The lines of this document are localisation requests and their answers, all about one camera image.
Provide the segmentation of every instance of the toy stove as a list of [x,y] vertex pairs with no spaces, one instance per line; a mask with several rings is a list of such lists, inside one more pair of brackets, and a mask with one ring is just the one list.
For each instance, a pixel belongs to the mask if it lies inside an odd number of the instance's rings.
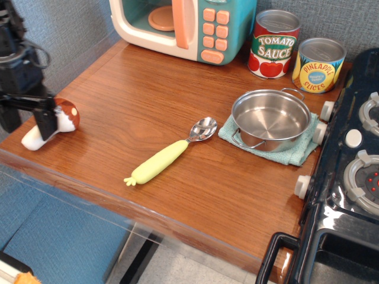
[[312,177],[300,176],[304,198],[299,238],[276,233],[256,283],[266,283],[281,247],[294,251],[288,283],[379,283],[379,49],[354,61],[328,121]]

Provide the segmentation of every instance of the blue chair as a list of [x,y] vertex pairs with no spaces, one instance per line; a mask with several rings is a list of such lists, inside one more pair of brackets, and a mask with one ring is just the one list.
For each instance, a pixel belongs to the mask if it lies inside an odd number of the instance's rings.
[[128,219],[7,167],[0,180],[4,253],[43,284],[106,282],[129,237]]

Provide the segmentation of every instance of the stove knob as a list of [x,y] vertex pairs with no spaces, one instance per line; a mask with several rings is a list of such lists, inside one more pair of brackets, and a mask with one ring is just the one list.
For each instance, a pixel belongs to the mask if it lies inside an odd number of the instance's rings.
[[326,101],[322,107],[320,118],[324,121],[329,121],[334,108],[334,102]]
[[310,176],[298,176],[297,178],[295,185],[295,195],[297,195],[300,199],[304,199],[306,197],[310,178]]
[[351,129],[346,134],[345,143],[349,148],[357,148],[362,143],[362,134],[357,129]]
[[312,141],[318,145],[321,145],[322,141],[324,140],[326,128],[327,128],[326,124],[318,123],[318,125],[316,126],[316,129],[314,130]]

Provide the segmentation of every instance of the metal can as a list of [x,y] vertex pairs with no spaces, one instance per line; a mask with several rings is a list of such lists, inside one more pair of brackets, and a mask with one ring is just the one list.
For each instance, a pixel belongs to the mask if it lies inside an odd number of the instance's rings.
[[280,78],[290,66],[290,60],[300,32],[296,15],[270,9],[256,16],[249,69],[263,78]]
[[329,38],[309,38],[298,48],[292,82],[309,93],[325,93],[334,88],[346,48]]

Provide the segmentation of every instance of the pot handle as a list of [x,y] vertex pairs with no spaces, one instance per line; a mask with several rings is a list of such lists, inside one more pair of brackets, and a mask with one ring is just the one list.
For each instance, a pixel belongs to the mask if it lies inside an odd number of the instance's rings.
[[300,240],[286,233],[277,232],[275,233],[270,240],[270,243],[267,247],[265,258],[262,261],[261,268],[259,269],[258,275],[256,276],[255,284],[264,284],[268,282],[268,278],[271,274],[271,270],[274,266],[275,260],[277,258],[279,249],[285,247],[292,250],[294,253],[292,255],[292,261],[290,264],[291,271],[295,256],[297,254],[298,248],[300,246]]
[[246,148],[246,149],[254,149],[254,148],[257,148],[258,146],[262,145],[262,144],[266,144],[266,141],[265,140],[262,140],[262,142],[258,143],[257,145],[255,146],[247,146],[247,145],[244,145],[242,143],[239,143],[236,139],[235,139],[235,135],[237,134],[237,132],[239,133],[240,132],[240,129],[237,128],[236,131],[233,133],[232,135],[232,139],[235,143],[237,143],[238,145],[240,145],[241,147],[243,148]]
[[284,91],[284,90],[288,90],[288,91],[294,91],[296,93],[298,93],[300,96],[301,96],[301,101],[303,101],[306,97],[303,95],[303,93],[301,93],[300,91],[298,90],[295,90],[295,89],[291,89],[291,88],[284,88],[284,89],[281,89],[280,91]]

